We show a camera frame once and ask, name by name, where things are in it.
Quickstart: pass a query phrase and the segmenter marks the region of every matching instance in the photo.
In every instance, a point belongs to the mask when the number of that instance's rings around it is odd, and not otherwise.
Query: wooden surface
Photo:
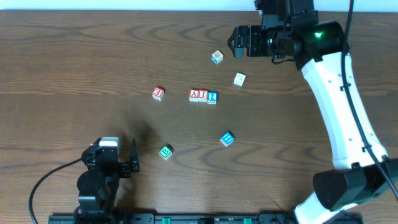
[[[30,223],[28,198],[48,171],[79,158],[96,138],[119,136],[122,159],[137,139],[141,171],[122,180],[117,205],[159,213],[288,210],[333,168],[308,84],[294,64],[233,58],[234,26],[256,12],[3,11],[0,21],[0,223]],[[320,14],[345,24],[345,13]],[[349,37],[369,119],[398,156],[398,14],[355,13]],[[221,50],[214,65],[210,55]],[[241,89],[236,72],[247,75]],[[155,86],[166,89],[153,100]],[[190,103],[190,88],[219,93]],[[223,147],[231,130],[235,142]],[[171,144],[164,161],[161,146]],[[78,205],[82,163],[36,191],[40,223]],[[396,223],[390,191],[354,211],[366,223]]]

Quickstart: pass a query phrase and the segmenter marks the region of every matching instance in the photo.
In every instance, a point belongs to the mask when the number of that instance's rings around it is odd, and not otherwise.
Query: block
[[[152,97],[156,100],[159,100],[159,101],[162,100],[163,96],[164,96],[164,90],[159,87],[156,87],[154,89],[154,91],[152,92]]]
[[[212,60],[216,65],[218,65],[223,59],[224,59],[224,55],[223,55],[219,50],[217,50],[216,52],[214,52],[214,53],[211,55],[211,60]]]
[[[163,148],[159,151],[159,154],[164,160],[167,160],[170,156],[172,156],[173,152],[168,146],[163,146]]]
[[[216,104],[217,103],[218,94],[215,92],[209,92],[207,103],[208,104]]]
[[[198,101],[199,90],[191,90],[189,92],[189,101],[197,102]]]
[[[206,103],[208,94],[209,94],[208,90],[199,90],[198,101]]]
[[[235,76],[234,84],[235,84],[235,85],[238,85],[238,86],[242,86],[245,78],[246,78],[245,75],[240,74],[240,73],[238,72],[238,73],[236,74],[236,76]]]
[[[232,137],[231,133],[227,132],[223,135],[223,137],[221,137],[220,141],[225,147],[227,147],[234,141],[234,137]]]

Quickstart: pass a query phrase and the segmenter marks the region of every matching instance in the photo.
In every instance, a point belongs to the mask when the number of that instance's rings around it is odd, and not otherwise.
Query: green indicator light
[[[315,37],[318,38],[318,39],[320,39],[321,36],[322,36],[322,34],[323,34],[322,32],[316,32],[316,33],[315,33]]]

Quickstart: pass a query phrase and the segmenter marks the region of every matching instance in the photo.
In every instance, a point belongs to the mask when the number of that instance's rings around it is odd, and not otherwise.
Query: blue block
[[[208,104],[216,104],[218,99],[218,94],[215,92],[209,92],[207,96],[207,103]]]
[[[232,134],[230,133],[225,133],[223,137],[221,137],[220,141],[224,144],[225,147],[227,147],[234,141],[234,137],[232,137]]]

